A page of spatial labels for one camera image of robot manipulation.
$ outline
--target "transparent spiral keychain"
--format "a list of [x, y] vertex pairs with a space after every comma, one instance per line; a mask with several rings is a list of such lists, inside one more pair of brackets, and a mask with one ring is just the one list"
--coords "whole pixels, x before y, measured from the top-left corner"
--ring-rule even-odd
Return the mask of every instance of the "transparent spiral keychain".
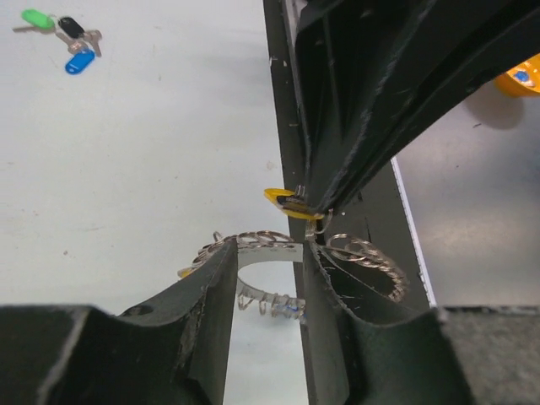
[[[379, 249], [367, 240], [348, 234], [336, 234], [327, 239], [324, 246], [316, 244], [316, 236], [326, 231], [332, 220], [332, 212], [326, 216], [326, 225], [323, 230], [316, 230], [316, 221], [325, 218], [322, 214], [311, 214], [304, 204], [303, 190], [299, 187], [296, 192], [269, 188], [264, 191], [265, 197], [279, 210], [290, 217], [306, 220], [305, 239], [314, 244], [316, 249], [325, 254], [349, 262], [363, 268], [371, 268], [385, 274], [392, 282], [393, 289], [386, 296], [389, 300], [400, 302], [407, 292], [408, 281], [405, 273], [386, 257]], [[213, 233], [214, 243], [206, 245], [198, 251], [197, 257], [190, 267], [178, 272], [180, 278], [188, 277], [196, 272], [208, 259], [226, 242], [236, 240], [238, 246], [238, 270], [259, 262], [303, 262], [303, 248], [301, 242], [295, 241], [288, 235], [271, 230], [243, 232], [238, 235], [223, 237], [219, 232]], [[364, 283], [350, 272], [345, 272], [355, 281]], [[300, 298], [289, 297], [286, 294], [269, 293], [257, 289], [242, 278], [238, 277], [236, 285], [238, 308], [243, 311], [253, 303], [258, 303], [259, 313], [269, 313], [293, 318], [305, 323], [305, 301]]]

